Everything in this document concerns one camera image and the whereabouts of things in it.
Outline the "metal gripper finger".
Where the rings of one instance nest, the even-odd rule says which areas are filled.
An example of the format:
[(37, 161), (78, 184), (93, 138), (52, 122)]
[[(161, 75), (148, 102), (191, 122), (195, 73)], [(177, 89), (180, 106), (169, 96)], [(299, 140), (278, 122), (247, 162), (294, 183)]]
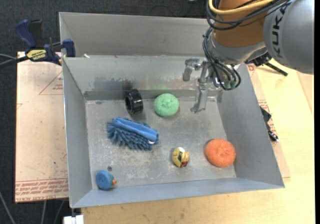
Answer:
[(205, 85), (198, 85), (196, 88), (195, 104), (191, 108), (192, 113), (200, 113), (206, 109), (208, 90)]
[(183, 81), (189, 81), (191, 77), (192, 71), (197, 71), (201, 68), (200, 58), (192, 57), (184, 62), (185, 69), (182, 73), (182, 80)]

